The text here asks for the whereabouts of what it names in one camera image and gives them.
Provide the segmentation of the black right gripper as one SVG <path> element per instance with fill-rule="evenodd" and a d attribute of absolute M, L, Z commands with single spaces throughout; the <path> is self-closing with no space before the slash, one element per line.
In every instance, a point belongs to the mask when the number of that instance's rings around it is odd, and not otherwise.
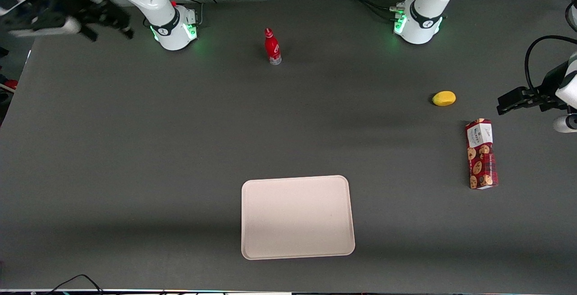
<path fill-rule="evenodd" d="M 111 0 L 32 0 L 31 4 L 33 28 L 62 27 L 71 19 L 79 24 L 79 33 L 92 42 L 98 39 L 97 32 L 90 27 L 95 23 L 115 28 L 128 39 L 134 35 L 130 15 Z"/>

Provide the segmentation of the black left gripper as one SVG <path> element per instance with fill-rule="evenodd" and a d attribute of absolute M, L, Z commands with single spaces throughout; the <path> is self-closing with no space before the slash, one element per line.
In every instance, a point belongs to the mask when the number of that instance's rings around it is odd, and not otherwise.
<path fill-rule="evenodd" d="M 570 106 L 557 97 L 555 92 L 565 77 L 568 60 L 561 63 L 544 76 L 542 83 L 532 85 L 528 67 L 526 67 L 527 87 L 517 87 L 497 98 L 497 114 L 504 115 L 512 110 L 538 106 L 541 111 L 559 109 L 569 111 Z"/>

